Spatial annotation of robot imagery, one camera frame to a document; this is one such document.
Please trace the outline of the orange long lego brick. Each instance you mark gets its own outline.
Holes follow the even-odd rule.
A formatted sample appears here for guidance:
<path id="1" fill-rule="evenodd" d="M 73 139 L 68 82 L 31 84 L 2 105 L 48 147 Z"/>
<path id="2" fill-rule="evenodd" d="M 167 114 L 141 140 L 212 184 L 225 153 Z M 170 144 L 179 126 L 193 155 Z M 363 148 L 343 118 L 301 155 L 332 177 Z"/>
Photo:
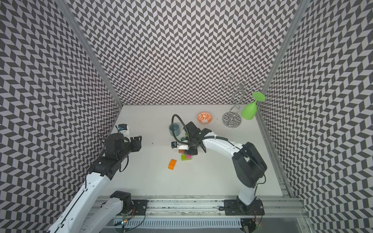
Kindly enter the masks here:
<path id="1" fill-rule="evenodd" d="M 176 163 L 177 163 L 177 161 L 174 160 L 174 159 L 172 159 L 172 160 L 170 161 L 169 165 L 168 165 L 168 169 L 169 169 L 169 170 L 174 170 Z"/>

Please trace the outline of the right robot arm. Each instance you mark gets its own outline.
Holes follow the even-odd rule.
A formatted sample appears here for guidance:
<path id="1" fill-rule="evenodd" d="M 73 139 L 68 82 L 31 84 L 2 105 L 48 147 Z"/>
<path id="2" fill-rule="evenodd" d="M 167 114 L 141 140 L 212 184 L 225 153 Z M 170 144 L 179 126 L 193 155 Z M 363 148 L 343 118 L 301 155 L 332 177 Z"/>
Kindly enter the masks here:
<path id="1" fill-rule="evenodd" d="M 256 190 L 261 178 L 265 178 L 267 165 L 253 143 L 234 143 L 216 135 L 210 129 L 200 130 L 193 122 L 184 126 L 188 147 L 213 150 L 232 160 L 238 180 L 243 188 L 238 200 L 245 206 L 251 206 L 256 199 Z"/>

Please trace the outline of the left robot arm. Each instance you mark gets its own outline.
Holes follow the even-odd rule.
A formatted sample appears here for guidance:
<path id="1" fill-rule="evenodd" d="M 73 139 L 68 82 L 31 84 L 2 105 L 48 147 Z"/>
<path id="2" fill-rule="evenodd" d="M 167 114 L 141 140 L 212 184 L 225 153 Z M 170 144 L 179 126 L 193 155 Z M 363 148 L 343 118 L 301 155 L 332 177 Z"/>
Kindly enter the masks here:
<path id="1" fill-rule="evenodd" d="M 105 140 L 103 155 L 88 169 L 85 181 L 61 216 L 47 230 L 49 233 L 99 233 L 118 214 L 134 214 L 131 194 L 114 192 L 90 218 L 87 217 L 101 192 L 121 171 L 121 164 L 131 152 L 141 150 L 142 137 L 115 133 Z"/>

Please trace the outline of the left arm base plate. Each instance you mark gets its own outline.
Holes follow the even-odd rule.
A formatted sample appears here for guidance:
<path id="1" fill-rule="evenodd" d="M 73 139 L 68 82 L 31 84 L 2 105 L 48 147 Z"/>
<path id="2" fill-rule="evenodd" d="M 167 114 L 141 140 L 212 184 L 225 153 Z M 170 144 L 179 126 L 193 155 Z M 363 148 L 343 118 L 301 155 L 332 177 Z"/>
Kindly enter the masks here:
<path id="1" fill-rule="evenodd" d="M 148 200 L 120 201 L 118 216 L 144 216 L 148 206 Z"/>

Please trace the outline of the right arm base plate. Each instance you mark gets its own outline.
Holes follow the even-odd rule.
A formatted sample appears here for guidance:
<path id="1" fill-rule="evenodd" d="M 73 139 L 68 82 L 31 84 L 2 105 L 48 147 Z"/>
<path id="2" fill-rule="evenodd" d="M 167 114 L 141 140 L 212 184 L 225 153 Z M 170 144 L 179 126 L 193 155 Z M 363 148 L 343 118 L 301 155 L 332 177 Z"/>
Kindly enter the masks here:
<path id="1" fill-rule="evenodd" d="M 250 205 L 245 205 L 239 199 L 224 200 L 223 208 L 226 216 L 263 216 L 265 215 L 263 202 L 255 199 Z"/>

